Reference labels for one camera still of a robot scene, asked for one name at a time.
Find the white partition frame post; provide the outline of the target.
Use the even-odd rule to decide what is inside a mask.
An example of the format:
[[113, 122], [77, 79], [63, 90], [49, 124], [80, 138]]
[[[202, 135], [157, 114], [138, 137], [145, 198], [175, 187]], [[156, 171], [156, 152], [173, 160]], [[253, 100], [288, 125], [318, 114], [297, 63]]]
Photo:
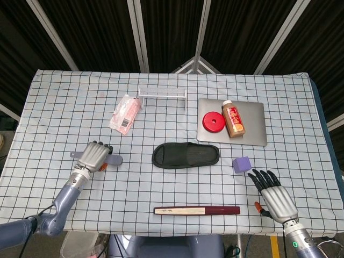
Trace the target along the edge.
[[207, 27], [207, 21], [209, 18], [210, 13], [210, 7], [211, 7], [211, 0], [204, 0], [203, 1], [203, 8], [202, 8], [202, 15], [200, 19], [200, 25], [199, 25], [199, 31], [198, 31], [198, 38], [197, 38], [197, 44], [196, 44], [196, 52], [193, 60], [193, 68], [192, 72], [197, 73], [199, 61], [200, 61], [200, 54], [202, 52], [203, 48], [203, 42]]
[[292, 7], [291, 11], [287, 15], [285, 21], [283, 22], [282, 26], [271, 42], [269, 48], [264, 54], [262, 60], [255, 69], [254, 75], [263, 74], [268, 64], [270, 64], [275, 54], [280, 49], [291, 30], [294, 28], [296, 22], [298, 22], [299, 18], [309, 5], [310, 1], [311, 0], [296, 0], [294, 6]]
[[144, 21], [141, 9], [141, 1], [127, 0], [127, 6], [130, 14], [132, 32], [135, 42], [135, 48], [137, 51], [140, 71], [142, 73], [149, 73], [149, 62], [145, 38]]
[[55, 27], [51, 23], [50, 19], [46, 15], [44, 9], [40, 5], [38, 0], [26, 0], [27, 4], [37, 17], [38, 21], [48, 34], [49, 38], [53, 42], [56, 49], [59, 51], [63, 59], [65, 60], [66, 64], [72, 71], [79, 71], [75, 61], [73, 60], [72, 56], [68, 52], [66, 46], [64, 45], [62, 39], [60, 38], [59, 34], [57, 33]]

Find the black slipper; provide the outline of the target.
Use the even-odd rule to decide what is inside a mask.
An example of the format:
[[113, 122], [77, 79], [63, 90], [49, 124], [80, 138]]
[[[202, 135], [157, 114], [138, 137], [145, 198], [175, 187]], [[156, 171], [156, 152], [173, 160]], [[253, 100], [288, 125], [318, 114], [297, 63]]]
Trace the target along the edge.
[[163, 169], [184, 169], [216, 164], [220, 151], [214, 145], [192, 142], [167, 142], [157, 146], [152, 155], [153, 165]]

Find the blue checkered tablecloth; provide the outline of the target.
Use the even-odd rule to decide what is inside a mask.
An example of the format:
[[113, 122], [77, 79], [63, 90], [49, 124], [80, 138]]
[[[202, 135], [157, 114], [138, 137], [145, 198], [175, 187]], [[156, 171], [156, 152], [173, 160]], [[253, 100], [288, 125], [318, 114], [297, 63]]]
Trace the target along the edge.
[[[124, 95], [138, 88], [188, 91], [187, 108], [175, 98], [148, 98], [126, 135], [109, 127]], [[120, 166], [95, 173], [70, 210], [66, 230], [148, 236], [281, 233], [259, 215], [261, 201], [232, 161], [247, 156], [257, 170], [271, 170], [294, 199], [300, 222], [316, 235], [344, 232], [344, 206], [335, 169], [306, 73], [277, 76], [127, 74], [39, 70], [0, 177], [0, 224], [35, 215], [51, 205], [75, 160], [91, 141], [113, 147]], [[259, 102], [267, 146], [218, 143], [213, 166], [164, 170], [152, 164], [165, 142], [196, 142], [200, 98]], [[240, 214], [172, 216], [155, 207], [238, 206]]]

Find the purple foam cube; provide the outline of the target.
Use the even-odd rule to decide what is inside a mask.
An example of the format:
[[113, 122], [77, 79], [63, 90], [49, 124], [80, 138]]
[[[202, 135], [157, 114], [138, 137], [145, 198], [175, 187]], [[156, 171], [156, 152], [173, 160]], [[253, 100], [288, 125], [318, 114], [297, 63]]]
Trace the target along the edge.
[[252, 168], [249, 157], [247, 156], [234, 159], [232, 165], [236, 174], [247, 172]]

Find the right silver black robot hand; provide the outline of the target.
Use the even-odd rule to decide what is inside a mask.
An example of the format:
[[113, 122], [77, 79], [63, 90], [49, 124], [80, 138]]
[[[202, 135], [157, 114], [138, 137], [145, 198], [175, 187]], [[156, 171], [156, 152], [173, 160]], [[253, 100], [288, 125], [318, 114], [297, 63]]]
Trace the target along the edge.
[[252, 173], [248, 173], [248, 176], [262, 196], [270, 217], [274, 221], [281, 224], [292, 220], [299, 221], [295, 203], [272, 171], [252, 169]]

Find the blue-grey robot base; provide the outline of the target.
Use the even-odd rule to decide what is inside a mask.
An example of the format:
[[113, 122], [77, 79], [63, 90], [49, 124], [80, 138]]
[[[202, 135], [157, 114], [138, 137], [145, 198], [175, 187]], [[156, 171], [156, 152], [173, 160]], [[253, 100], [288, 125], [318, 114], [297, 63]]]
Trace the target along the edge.
[[220, 235], [111, 235], [107, 258], [223, 258]]

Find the grey tool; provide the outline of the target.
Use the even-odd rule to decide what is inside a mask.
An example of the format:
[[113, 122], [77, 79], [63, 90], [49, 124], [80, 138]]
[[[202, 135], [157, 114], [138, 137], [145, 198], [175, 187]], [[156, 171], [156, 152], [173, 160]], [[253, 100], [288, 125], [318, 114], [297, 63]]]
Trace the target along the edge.
[[[82, 156], [82, 152], [70, 152], [70, 157], [74, 159], [79, 159]], [[104, 163], [111, 164], [114, 166], [121, 165], [123, 162], [123, 158], [120, 155], [109, 154]]]

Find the brown drink bottle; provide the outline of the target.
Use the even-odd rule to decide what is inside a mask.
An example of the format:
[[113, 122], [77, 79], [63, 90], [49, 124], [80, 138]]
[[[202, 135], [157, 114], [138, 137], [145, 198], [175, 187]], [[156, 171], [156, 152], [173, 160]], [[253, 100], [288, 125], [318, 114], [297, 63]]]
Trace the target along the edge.
[[239, 115], [238, 108], [230, 100], [223, 102], [222, 114], [225, 118], [230, 138], [242, 137], [246, 130]]

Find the pink plastic package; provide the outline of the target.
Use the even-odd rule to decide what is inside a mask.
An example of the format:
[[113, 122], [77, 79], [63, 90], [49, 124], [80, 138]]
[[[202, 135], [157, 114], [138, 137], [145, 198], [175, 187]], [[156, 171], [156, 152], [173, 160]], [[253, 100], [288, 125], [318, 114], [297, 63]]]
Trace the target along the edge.
[[126, 135], [140, 108], [141, 104], [138, 98], [124, 95], [112, 114], [109, 127]]

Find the red round disc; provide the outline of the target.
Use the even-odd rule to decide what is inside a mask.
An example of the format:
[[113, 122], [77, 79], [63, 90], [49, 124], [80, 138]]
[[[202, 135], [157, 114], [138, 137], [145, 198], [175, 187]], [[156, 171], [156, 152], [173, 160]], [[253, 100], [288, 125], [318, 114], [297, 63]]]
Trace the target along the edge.
[[211, 111], [204, 115], [203, 127], [211, 133], [219, 133], [225, 127], [225, 118], [222, 114]]

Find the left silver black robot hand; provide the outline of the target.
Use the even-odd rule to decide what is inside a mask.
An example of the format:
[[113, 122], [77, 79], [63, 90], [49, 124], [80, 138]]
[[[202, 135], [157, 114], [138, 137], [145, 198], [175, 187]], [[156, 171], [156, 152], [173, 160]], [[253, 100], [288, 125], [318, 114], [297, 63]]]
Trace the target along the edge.
[[106, 157], [112, 154], [112, 151], [112, 146], [103, 144], [102, 142], [92, 141], [86, 146], [75, 168], [85, 168], [90, 173], [101, 171]]

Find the dark red folded fan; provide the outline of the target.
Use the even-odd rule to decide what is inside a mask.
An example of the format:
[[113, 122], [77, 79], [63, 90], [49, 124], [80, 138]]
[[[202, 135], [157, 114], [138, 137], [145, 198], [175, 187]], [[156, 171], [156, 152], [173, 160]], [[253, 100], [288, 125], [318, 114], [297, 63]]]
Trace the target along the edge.
[[154, 213], [172, 216], [212, 216], [240, 214], [238, 206], [174, 206], [155, 207]]

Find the clear plastic box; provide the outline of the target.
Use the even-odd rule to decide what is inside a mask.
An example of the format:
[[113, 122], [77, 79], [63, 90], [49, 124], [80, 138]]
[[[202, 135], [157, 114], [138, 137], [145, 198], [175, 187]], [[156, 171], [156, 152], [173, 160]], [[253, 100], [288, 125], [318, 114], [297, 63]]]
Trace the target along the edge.
[[68, 231], [60, 249], [60, 258], [87, 258], [94, 251], [96, 232]]

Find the grey metal tray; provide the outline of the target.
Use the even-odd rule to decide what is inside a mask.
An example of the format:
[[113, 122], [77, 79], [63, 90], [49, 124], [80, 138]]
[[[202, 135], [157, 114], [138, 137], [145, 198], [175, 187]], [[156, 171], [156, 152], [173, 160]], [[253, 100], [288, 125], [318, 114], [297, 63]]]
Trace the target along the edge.
[[233, 101], [233, 104], [238, 108], [246, 130], [242, 137], [230, 138], [227, 128], [223, 128], [218, 133], [207, 131], [202, 125], [203, 117], [211, 111], [221, 113], [222, 103], [222, 100], [216, 99], [200, 98], [198, 100], [197, 140], [236, 145], [267, 146], [266, 121], [262, 103]]

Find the white triangular frame foot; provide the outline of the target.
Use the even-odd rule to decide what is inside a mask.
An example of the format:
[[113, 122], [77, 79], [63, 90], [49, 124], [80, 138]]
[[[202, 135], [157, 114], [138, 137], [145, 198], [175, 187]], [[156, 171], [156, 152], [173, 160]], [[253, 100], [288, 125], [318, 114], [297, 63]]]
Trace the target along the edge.
[[172, 71], [175, 74], [220, 74], [213, 65], [207, 62], [203, 57], [199, 57], [196, 62], [195, 57], [178, 66]]

